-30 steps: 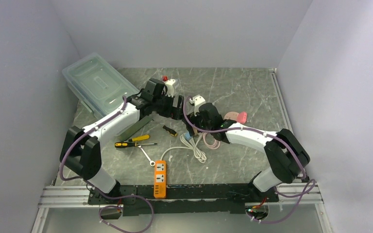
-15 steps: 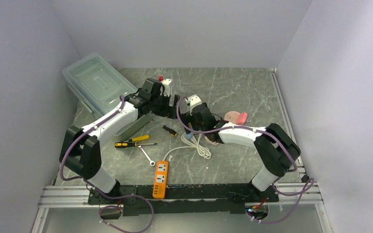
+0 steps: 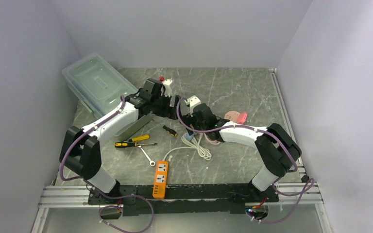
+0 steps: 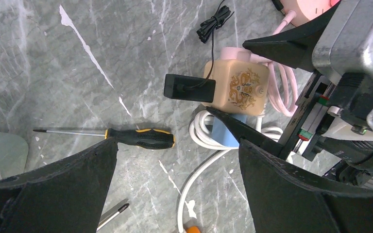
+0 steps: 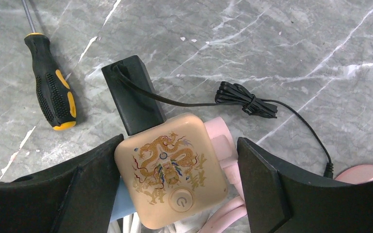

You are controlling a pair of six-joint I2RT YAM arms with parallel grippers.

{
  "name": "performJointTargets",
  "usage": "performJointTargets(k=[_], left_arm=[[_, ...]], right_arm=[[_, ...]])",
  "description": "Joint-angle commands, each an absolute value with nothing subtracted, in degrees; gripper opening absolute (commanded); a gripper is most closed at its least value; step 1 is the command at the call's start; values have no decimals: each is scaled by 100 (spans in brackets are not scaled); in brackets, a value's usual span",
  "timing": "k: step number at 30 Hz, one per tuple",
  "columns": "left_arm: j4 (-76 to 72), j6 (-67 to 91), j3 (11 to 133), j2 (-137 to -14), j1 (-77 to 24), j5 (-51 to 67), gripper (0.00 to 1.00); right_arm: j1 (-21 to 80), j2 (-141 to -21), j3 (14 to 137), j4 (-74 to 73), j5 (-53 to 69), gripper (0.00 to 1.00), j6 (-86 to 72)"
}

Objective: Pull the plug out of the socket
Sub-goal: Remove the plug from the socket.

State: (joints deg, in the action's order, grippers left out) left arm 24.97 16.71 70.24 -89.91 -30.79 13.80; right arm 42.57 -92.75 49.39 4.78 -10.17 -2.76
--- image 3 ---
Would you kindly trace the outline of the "blue plug adapter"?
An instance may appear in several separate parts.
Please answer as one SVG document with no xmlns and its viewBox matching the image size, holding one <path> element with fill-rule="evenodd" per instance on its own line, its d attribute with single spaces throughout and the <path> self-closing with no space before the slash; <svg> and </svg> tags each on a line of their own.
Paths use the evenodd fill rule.
<svg viewBox="0 0 373 233">
<path fill-rule="evenodd" d="M 194 134 L 185 133 L 184 137 L 187 141 L 191 141 L 194 138 Z"/>
</svg>

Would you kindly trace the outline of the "pink round socket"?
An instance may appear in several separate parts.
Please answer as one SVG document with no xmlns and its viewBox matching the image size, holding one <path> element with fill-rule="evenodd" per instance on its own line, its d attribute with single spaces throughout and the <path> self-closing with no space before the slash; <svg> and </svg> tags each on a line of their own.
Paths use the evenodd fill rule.
<svg viewBox="0 0 373 233">
<path fill-rule="evenodd" d="M 237 123 L 238 117 L 240 115 L 240 112 L 237 111 L 229 111 L 224 115 L 224 119 L 230 120 L 234 123 Z"/>
</svg>

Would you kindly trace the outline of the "pink plug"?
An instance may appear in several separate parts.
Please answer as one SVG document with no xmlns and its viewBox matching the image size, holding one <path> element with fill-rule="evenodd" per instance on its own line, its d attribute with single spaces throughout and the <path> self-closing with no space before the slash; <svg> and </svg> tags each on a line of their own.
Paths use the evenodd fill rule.
<svg viewBox="0 0 373 233">
<path fill-rule="evenodd" d="M 244 124 L 246 122 L 248 114 L 246 112 L 240 113 L 236 118 L 236 123 Z"/>
</svg>

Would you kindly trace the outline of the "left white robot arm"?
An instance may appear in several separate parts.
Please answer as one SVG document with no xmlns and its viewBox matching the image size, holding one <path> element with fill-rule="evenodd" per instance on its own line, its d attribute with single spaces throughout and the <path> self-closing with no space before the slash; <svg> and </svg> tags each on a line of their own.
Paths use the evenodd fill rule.
<svg viewBox="0 0 373 233">
<path fill-rule="evenodd" d="M 101 148 L 112 136 L 145 115 L 176 119 L 171 100 L 178 101 L 179 96 L 174 96 L 174 87 L 172 79 L 147 79 L 136 93 L 121 96 L 121 103 L 97 121 L 82 128 L 71 126 L 66 131 L 59 158 L 60 179 L 83 179 L 101 191 L 105 202 L 117 202 L 120 183 L 102 168 Z"/>
</svg>

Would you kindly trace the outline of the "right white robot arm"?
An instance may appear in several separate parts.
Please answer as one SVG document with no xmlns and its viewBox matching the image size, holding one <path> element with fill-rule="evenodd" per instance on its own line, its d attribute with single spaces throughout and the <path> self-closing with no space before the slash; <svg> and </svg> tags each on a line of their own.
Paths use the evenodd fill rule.
<svg viewBox="0 0 373 233">
<path fill-rule="evenodd" d="M 212 141 L 257 149 L 263 166 L 249 182 L 248 195 L 253 201 L 261 201 L 274 182 L 298 170 L 296 160 L 302 151 L 280 124 L 268 127 L 238 124 L 218 118 L 205 103 L 187 101 L 186 106 L 189 113 L 180 116 L 180 122 L 189 131 L 203 133 Z"/>
</svg>

